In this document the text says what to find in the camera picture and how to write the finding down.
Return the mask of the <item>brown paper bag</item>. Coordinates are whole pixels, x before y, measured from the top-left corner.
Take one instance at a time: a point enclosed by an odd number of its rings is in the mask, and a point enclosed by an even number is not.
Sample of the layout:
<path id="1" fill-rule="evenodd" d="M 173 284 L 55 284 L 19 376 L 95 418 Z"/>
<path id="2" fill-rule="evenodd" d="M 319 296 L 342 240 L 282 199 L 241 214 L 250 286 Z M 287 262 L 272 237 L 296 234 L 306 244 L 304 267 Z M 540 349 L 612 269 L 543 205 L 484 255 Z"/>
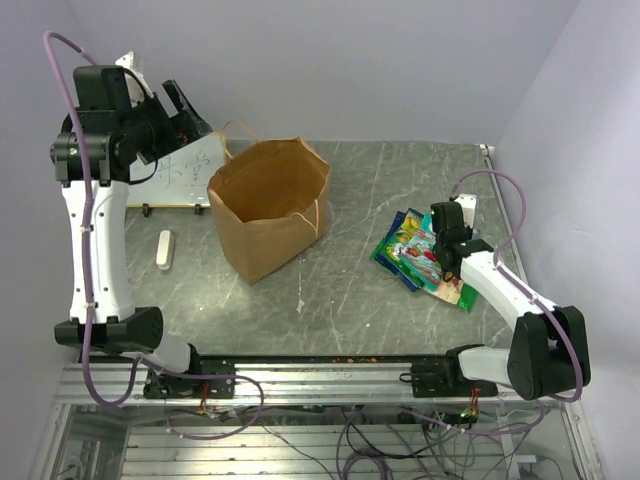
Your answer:
<path id="1" fill-rule="evenodd" d="M 301 137 L 246 133 L 254 143 L 225 152 L 207 194 L 225 258 L 253 285 L 325 234 L 331 167 Z"/>

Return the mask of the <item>yellow green snack bag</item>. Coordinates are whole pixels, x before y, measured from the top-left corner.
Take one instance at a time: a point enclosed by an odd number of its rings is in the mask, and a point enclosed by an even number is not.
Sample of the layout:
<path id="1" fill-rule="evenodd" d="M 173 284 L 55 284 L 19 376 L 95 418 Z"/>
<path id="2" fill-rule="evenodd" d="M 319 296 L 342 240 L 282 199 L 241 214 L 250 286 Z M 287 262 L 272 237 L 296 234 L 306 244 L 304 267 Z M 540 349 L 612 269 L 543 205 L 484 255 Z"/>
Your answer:
<path id="1" fill-rule="evenodd" d="M 422 220 L 423 214 L 413 209 L 400 215 L 399 225 L 391 229 L 384 244 L 384 252 L 389 259 L 396 262 L 400 260 L 400 254 L 420 228 Z"/>

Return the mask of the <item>green Fox's biscuit packet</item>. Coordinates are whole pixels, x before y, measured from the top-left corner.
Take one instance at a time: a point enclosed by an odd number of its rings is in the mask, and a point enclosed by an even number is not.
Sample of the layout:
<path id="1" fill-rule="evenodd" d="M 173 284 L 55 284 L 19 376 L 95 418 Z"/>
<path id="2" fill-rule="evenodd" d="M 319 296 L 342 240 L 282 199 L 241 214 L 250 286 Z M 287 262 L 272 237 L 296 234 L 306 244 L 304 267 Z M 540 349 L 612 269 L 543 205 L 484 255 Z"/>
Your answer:
<path id="1" fill-rule="evenodd" d="M 430 216 L 424 216 L 420 228 L 400 254 L 401 262 L 423 283 L 428 291 L 440 285 L 443 273 L 433 252 L 435 234 Z"/>

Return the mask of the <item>green cassava chips bag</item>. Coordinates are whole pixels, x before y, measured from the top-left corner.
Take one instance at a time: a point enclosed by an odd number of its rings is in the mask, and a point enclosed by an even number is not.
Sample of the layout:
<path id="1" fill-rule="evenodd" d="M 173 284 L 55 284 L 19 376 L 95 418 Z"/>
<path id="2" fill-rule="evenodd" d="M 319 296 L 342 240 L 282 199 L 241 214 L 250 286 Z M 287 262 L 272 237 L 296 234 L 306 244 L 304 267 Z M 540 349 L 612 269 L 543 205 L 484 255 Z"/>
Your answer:
<path id="1" fill-rule="evenodd" d="M 407 266 L 401 262 L 401 260 L 396 262 L 386 256 L 384 252 L 384 244 L 388 239 L 388 236 L 391 234 L 391 229 L 399 225 L 400 215 L 406 211 L 398 211 L 396 213 L 387 233 L 374 247 L 374 250 L 370 255 L 370 259 L 395 276 L 410 292 L 426 292 L 427 294 L 430 294 L 446 303 L 457 306 L 466 312 L 470 312 L 478 296 L 477 292 L 471 286 L 466 285 L 462 280 L 455 278 L 450 274 L 445 275 L 442 270 L 443 278 L 440 285 L 435 291 L 428 291 L 424 288 L 420 279 L 417 278 L 407 268 Z"/>

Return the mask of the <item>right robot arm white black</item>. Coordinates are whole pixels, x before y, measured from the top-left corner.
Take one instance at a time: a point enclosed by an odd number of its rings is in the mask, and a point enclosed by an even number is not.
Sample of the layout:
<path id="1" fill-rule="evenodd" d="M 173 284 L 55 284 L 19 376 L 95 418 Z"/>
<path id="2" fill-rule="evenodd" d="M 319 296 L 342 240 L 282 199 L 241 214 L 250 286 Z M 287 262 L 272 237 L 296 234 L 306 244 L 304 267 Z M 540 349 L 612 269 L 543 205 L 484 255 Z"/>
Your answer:
<path id="1" fill-rule="evenodd" d="M 431 206 L 433 253 L 445 277 L 478 292 L 512 332 L 507 348 L 465 346 L 449 353 L 454 363 L 440 373 L 442 387 L 459 396 L 476 381 L 508 387 L 524 400 L 575 401 L 591 381 L 585 319 L 574 306 L 539 295 L 473 235 L 471 206 L 446 201 Z"/>

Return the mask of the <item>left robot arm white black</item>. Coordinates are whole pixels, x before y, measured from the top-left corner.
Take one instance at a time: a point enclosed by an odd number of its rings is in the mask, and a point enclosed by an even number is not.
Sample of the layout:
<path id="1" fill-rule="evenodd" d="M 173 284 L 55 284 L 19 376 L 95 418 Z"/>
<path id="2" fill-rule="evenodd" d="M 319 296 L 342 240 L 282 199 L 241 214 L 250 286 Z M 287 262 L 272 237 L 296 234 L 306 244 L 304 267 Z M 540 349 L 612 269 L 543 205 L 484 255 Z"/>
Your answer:
<path id="1" fill-rule="evenodd" d="M 77 348 L 85 384 L 102 399 L 90 371 L 93 351 L 128 357 L 150 371 L 148 399 L 189 398 L 208 386 L 197 349 L 167 332 L 157 306 L 138 307 L 128 282 L 125 216 L 130 167 L 158 161 L 211 133 L 177 82 L 165 92 L 170 116 L 141 75 L 116 65 L 78 67 L 77 98 L 50 148 L 72 238 L 74 293 L 69 317 L 54 328 L 55 341 Z"/>

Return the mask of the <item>white marker pen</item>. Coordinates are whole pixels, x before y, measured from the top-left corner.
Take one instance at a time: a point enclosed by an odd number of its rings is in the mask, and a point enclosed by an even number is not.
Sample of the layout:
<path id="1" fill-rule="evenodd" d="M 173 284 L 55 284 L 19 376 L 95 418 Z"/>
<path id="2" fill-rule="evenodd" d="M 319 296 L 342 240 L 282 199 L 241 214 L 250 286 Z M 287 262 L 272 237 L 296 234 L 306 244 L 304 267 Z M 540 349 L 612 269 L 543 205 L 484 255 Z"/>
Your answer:
<path id="1" fill-rule="evenodd" d="M 175 236 L 170 230 L 162 230 L 159 234 L 155 263 L 161 271 L 171 268 L 174 255 Z"/>

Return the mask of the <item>small whiteboard wooden frame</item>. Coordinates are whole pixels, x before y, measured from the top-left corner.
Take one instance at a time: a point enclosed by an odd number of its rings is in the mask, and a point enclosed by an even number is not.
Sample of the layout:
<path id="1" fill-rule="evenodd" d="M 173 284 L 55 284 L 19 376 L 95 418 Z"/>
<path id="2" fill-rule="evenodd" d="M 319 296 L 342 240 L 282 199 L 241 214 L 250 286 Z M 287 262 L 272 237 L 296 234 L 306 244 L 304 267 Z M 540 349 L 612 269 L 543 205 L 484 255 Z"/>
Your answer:
<path id="1" fill-rule="evenodd" d="M 131 180 L 153 176 L 129 187 L 127 206 L 208 207 L 209 180 L 226 160 L 226 139 L 218 132 L 202 137 L 156 163 L 144 164 L 137 159 L 130 167 Z"/>

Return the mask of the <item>aluminium mounting rail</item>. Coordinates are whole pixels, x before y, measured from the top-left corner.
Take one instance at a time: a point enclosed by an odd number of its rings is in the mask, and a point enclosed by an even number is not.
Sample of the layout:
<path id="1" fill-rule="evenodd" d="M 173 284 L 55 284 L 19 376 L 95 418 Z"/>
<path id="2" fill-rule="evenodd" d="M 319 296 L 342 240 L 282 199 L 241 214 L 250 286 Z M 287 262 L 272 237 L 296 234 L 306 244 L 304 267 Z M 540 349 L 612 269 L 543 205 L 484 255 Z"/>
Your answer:
<path id="1" fill-rule="evenodd" d="M 113 401 L 125 392 L 130 365 L 99 363 L 92 366 L 92 379 L 100 395 Z M 467 403 L 470 394 L 417 398 L 410 384 L 400 381 L 409 373 L 409 363 L 351 364 L 239 364 L 239 376 L 257 381 L 264 391 L 265 405 L 340 405 L 403 404 L 428 401 Z M 189 399 L 145 399 L 143 387 L 147 369 L 136 374 L 131 395 L 121 406 L 198 406 L 202 394 Z M 480 403 L 522 401 L 514 391 L 498 386 L 498 395 L 483 397 Z M 238 379 L 231 398 L 209 397 L 209 405 L 257 405 L 259 390 L 252 383 Z M 96 405 L 85 386 L 79 364 L 68 364 L 62 371 L 55 404 Z"/>

